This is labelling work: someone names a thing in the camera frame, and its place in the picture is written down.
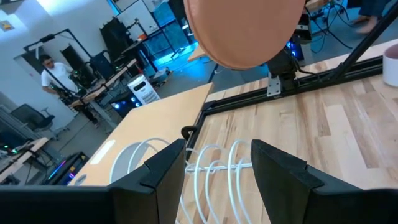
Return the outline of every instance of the white t-shirt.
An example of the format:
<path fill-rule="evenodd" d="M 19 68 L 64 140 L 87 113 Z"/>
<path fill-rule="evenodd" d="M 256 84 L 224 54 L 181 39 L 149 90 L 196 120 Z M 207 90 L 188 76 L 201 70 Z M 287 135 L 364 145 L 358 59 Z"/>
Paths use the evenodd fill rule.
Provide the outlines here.
<path fill-rule="evenodd" d="M 53 74 L 53 76 L 55 76 L 55 78 L 57 78 L 58 81 L 62 83 L 62 85 L 64 85 L 70 91 L 74 93 L 78 92 L 78 88 L 75 83 L 69 79 L 69 75 L 73 71 L 71 67 L 65 65 L 64 63 L 55 62 L 54 68 L 48 68 L 48 70 Z M 55 79 L 46 70 L 44 70 L 42 72 L 42 86 L 50 86 L 50 83 L 62 88 L 62 86 L 55 81 Z"/>

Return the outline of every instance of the white portable air conditioner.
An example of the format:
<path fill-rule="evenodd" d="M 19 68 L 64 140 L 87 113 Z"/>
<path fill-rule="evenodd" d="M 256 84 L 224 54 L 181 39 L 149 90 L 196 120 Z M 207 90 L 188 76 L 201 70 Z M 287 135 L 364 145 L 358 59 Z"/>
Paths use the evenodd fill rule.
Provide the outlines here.
<path fill-rule="evenodd" d="M 143 74 L 131 81 L 128 87 L 143 105 L 160 100 L 159 95 Z"/>

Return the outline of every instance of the metal bracket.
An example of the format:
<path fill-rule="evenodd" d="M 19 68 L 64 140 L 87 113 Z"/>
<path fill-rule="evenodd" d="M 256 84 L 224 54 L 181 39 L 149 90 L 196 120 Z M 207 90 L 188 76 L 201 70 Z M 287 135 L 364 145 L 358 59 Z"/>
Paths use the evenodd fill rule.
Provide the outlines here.
<path fill-rule="evenodd" d="M 282 85 L 280 84 L 279 76 L 271 78 L 271 73 L 268 73 L 267 96 L 279 95 L 281 91 Z"/>

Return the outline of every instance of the wooden table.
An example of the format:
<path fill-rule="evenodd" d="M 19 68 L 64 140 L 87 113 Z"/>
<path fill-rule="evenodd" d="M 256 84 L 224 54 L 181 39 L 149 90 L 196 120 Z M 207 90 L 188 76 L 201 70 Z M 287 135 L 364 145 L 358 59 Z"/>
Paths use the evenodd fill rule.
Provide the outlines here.
<path fill-rule="evenodd" d="M 32 151 L 37 152 L 39 149 L 41 149 L 47 142 L 49 141 L 49 139 L 47 138 L 41 138 L 38 140 L 35 140 L 27 145 L 31 145 L 33 144 L 32 147 Z M 9 166 L 7 169 L 5 169 L 4 171 L 1 172 L 0 174 L 0 182 L 4 181 L 9 175 L 11 174 L 15 174 L 23 165 L 24 163 L 30 158 L 32 157 L 32 153 L 27 151 L 25 152 L 23 155 L 15 155 L 12 156 L 11 158 L 9 158 L 8 160 L 13 160 L 16 159 L 20 156 L 20 158 L 13 162 L 11 166 Z"/>
<path fill-rule="evenodd" d="M 320 8 L 322 8 L 323 6 L 325 6 L 326 4 L 328 4 L 331 1 L 333 1 L 333 0 L 310 0 L 309 2 L 307 2 L 306 7 L 310 12 L 313 12 L 313 11 L 319 10 Z M 198 44 L 197 47 L 195 48 L 195 50 L 192 52 L 192 54 L 188 57 L 187 62 L 192 62 L 198 58 L 206 57 L 206 56 L 207 56 L 207 54 L 203 51 L 203 49 Z"/>
<path fill-rule="evenodd" d="M 115 74 L 108 81 L 97 84 L 93 88 L 96 91 L 85 95 L 81 99 L 84 103 L 89 103 L 94 108 L 94 110 L 97 111 L 97 113 L 101 115 L 112 128 L 116 128 L 117 124 L 112 120 L 109 114 L 104 109 L 102 109 L 102 107 L 99 104 L 97 104 L 97 102 L 94 99 L 97 96 L 100 96 L 100 94 L 102 94 L 106 90 L 106 87 L 102 86 L 102 84 L 105 84 L 107 87 L 111 86 L 114 82 L 116 82 L 116 80 L 120 78 L 121 75 L 123 75 L 133 65 L 137 66 L 136 59 L 131 60 L 126 66 L 124 66 L 117 74 Z M 79 106 L 82 104 L 83 103 L 80 100 L 76 100 L 72 104 L 70 104 L 69 107 L 73 108 L 75 106 Z"/>
<path fill-rule="evenodd" d="M 369 48 L 360 60 L 377 57 L 398 40 Z M 309 65 L 304 70 L 319 72 L 335 68 L 347 55 Z M 258 80 L 209 95 L 218 100 L 267 86 Z M 261 139 L 298 156 L 317 169 L 362 189 L 398 188 L 398 88 L 387 86 L 375 76 L 260 103 L 208 116 L 198 137 L 196 150 L 218 144 L 226 152 L 206 152 L 201 166 L 220 159 L 227 162 L 232 143 Z M 250 158 L 250 148 L 240 146 L 236 161 Z M 196 161 L 192 154 L 190 162 Z M 201 208 L 208 223 L 215 223 L 205 200 L 205 173 L 199 175 Z M 228 196 L 227 172 L 210 177 L 210 200 L 220 223 L 236 223 Z M 194 223 L 202 223 L 193 195 L 193 176 L 186 175 L 185 206 Z M 241 192 L 252 223 L 270 223 L 251 168 L 241 173 Z M 239 216 L 246 223 L 237 203 Z M 181 208 L 177 220 L 188 223 Z"/>
<path fill-rule="evenodd" d="M 212 86 L 211 83 L 203 85 L 131 110 L 79 171 L 70 185 L 73 185 L 83 174 L 86 174 L 83 185 L 109 185 L 111 166 L 116 156 L 125 147 L 155 137 L 168 142 L 182 138 L 181 129 L 184 126 L 195 124 Z M 104 153 L 102 148 L 112 140 L 114 140 L 114 144 Z M 151 144 L 157 149 L 165 147 L 164 143 L 151 142 Z M 154 152 L 148 150 L 141 161 L 143 162 L 153 155 Z"/>

